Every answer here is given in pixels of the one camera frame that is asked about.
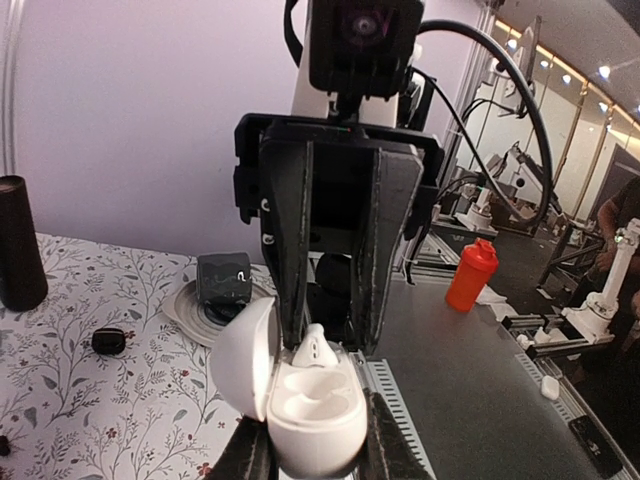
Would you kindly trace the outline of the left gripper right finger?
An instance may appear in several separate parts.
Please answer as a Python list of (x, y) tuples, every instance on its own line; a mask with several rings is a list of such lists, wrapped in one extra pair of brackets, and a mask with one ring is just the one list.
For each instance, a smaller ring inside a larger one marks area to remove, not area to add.
[(432, 476), (411, 451), (383, 396), (363, 391), (367, 434), (357, 460), (357, 478), (366, 480), (428, 479)]

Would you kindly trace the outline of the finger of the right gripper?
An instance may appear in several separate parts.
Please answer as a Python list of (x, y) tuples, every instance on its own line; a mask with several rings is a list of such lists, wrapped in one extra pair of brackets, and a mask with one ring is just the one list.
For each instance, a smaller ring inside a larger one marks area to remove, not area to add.
[(259, 153), (259, 180), (268, 209), (261, 232), (272, 237), (263, 246), (279, 300), (284, 346), (292, 350), (305, 326), (308, 253), (313, 185), (312, 145), (266, 138)]
[(392, 264), (423, 175), (413, 150), (373, 154), (370, 179), (351, 260), (351, 316), (356, 349), (379, 343)]

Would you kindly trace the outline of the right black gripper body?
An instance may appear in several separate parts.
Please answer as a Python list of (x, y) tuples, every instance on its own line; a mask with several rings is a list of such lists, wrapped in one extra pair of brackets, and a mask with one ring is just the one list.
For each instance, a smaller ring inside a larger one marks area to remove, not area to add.
[(403, 128), (353, 122), (336, 124), (329, 120), (260, 113), (244, 115), (234, 131), (235, 155), (238, 158), (238, 165), (234, 171), (234, 195), (235, 205), (243, 223), (250, 224), (259, 216), (259, 150), (268, 128), (273, 125), (317, 127), (322, 133), (335, 133), (339, 140), (368, 138), (415, 147), (424, 173), (403, 232), (404, 238), (411, 240), (415, 238), (419, 228), (431, 225), (432, 208), (438, 193), (437, 176), (444, 160), (444, 149), (436, 138)]

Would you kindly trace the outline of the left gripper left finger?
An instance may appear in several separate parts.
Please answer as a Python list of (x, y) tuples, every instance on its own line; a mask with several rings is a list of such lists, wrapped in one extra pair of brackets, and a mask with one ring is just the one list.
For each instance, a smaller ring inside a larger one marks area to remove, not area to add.
[(278, 466), (266, 424), (243, 417), (214, 465), (214, 478), (277, 479)]

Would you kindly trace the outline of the white oval earbud case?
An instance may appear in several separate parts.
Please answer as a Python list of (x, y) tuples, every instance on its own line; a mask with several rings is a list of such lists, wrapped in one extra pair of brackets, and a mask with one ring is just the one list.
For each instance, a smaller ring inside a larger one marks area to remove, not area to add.
[(282, 470), (295, 479), (340, 478), (352, 470), (367, 434), (367, 406), (347, 351), (326, 339), (329, 367), (292, 365), (300, 344), (275, 350), (276, 300), (246, 306), (211, 348), (211, 378), (239, 413), (266, 424)]

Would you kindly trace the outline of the white earbud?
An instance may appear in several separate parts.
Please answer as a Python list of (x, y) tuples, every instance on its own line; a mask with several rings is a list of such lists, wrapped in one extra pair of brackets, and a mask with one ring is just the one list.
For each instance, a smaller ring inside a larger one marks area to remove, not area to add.
[(334, 363), (335, 355), (324, 336), (321, 324), (310, 324), (297, 349), (292, 365), (297, 368), (329, 367)]

